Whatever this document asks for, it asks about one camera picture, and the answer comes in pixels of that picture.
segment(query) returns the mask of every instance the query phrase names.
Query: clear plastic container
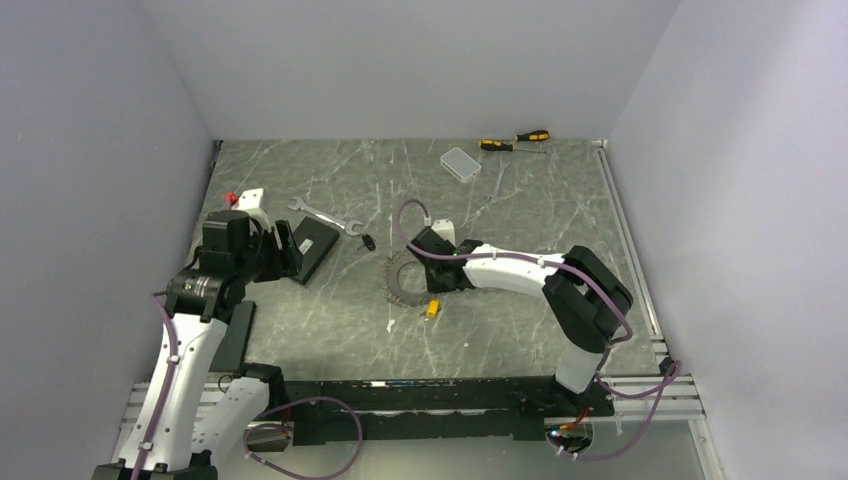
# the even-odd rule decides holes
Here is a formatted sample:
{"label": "clear plastic container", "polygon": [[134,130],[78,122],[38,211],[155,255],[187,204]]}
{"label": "clear plastic container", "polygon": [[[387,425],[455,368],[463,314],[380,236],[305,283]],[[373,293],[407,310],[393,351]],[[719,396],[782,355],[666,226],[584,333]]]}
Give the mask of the clear plastic container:
{"label": "clear plastic container", "polygon": [[480,164],[459,147],[442,155],[442,166],[462,183],[468,183],[480,172]]}

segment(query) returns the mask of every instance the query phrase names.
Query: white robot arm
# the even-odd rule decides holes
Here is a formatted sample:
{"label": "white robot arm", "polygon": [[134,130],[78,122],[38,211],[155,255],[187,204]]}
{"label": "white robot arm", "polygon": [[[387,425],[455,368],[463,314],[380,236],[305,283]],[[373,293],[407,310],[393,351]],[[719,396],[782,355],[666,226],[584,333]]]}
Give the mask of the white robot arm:
{"label": "white robot arm", "polygon": [[[575,246],[566,254],[536,255],[499,249],[477,240],[454,246],[452,237],[452,232],[437,232],[427,226],[410,241],[410,251],[424,264],[427,290],[443,293],[499,288],[547,300],[567,339],[555,378],[570,392],[575,404],[581,403],[579,396],[592,383],[621,323],[594,289],[585,293],[579,289],[584,283],[581,278],[549,265],[565,264],[578,270],[607,295],[622,315],[633,304],[627,288],[586,247]],[[474,258],[434,258],[464,255]]]}
{"label": "white robot arm", "polygon": [[157,480],[217,478],[214,465],[242,438],[245,425],[269,404],[285,403],[277,398],[285,395],[279,367],[244,364],[227,395],[194,424],[212,358],[244,287],[300,272],[288,222],[271,224],[263,193],[248,190],[232,209],[205,219],[195,260],[171,280],[160,305],[167,328],[138,422],[120,462],[97,467],[93,480],[125,479],[128,472],[133,480],[154,473]]}

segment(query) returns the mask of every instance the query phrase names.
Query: white wall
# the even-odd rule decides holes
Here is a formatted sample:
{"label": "white wall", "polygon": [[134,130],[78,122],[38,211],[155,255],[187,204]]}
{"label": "white wall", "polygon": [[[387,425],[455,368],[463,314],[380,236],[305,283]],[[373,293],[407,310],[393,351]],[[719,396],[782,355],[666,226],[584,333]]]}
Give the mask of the white wall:
{"label": "white wall", "polygon": [[138,2],[3,2],[0,477],[109,461],[211,137]]}
{"label": "white wall", "polygon": [[607,138],[680,0],[143,0],[216,138]]}
{"label": "white wall", "polygon": [[610,138],[730,479],[848,478],[848,4],[684,0]]}

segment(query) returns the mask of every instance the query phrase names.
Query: black base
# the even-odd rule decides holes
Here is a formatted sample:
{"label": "black base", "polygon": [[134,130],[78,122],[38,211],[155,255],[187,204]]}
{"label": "black base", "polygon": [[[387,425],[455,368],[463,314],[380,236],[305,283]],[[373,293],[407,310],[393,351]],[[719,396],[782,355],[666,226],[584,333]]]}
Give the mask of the black base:
{"label": "black base", "polygon": [[[218,469],[210,463],[209,450],[193,453],[187,468],[169,472],[167,465],[156,464],[152,472],[142,470],[139,480],[218,480]],[[124,467],[123,461],[98,465],[94,468],[91,480],[129,480],[132,469]]]}
{"label": "black base", "polygon": [[[607,392],[593,384],[578,405],[562,395],[552,377],[475,378],[457,380],[389,380],[286,382],[290,400],[325,395],[344,401],[357,412],[367,440],[512,436],[544,439],[546,417],[612,416]],[[369,411],[404,411],[388,416]],[[485,410],[476,414],[428,414],[430,410]],[[350,415],[332,403],[294,407],[293,445],[322,445],[356,440]]]}

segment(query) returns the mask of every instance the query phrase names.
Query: marble table surface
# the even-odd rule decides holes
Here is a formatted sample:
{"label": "marble table surface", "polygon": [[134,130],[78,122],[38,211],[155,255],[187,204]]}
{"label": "marble table surface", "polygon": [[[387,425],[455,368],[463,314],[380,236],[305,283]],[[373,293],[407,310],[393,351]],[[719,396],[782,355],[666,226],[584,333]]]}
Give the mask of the marble table surface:
{"label": "marble table surface", "polygon": [[[358,237],[342,233],[305,287],[289,279],[248,286],[246,298],[258,308],[246,361],[280,365],[290,380],[553,374],[564,335],[544,301],[496,290],[455,292],[441,295],[442,310],[432,319],[425,317],[426,307],[386,301],[385,262],[402,248],[390,217],[403,200],[416,197],[434,220],[454,222],[458,243],[473,238],[533,253],[565,253],[575,244],[591,248],[637,299],[627,316],[634,338],[613,350],[605,372],[655,374],[633,266],[591,142],[539,145],[547,154],[483,152],[476,140],[224,142],[195,242],[201,219],[221,208],[225,192],[263,187],[272,221],[299,224],[304,213],[287,208],[299,195],[327,213],[363,222],[377,243],[369,252]],[[439,163],[453,147],[482,165],[467,184]],[[512,161],[501,200],[485,206],[501,156]],[[408,235],[423,226],[414,208],[401,224]],[[420,268],[407,281],[423,290],[422,276]]]}

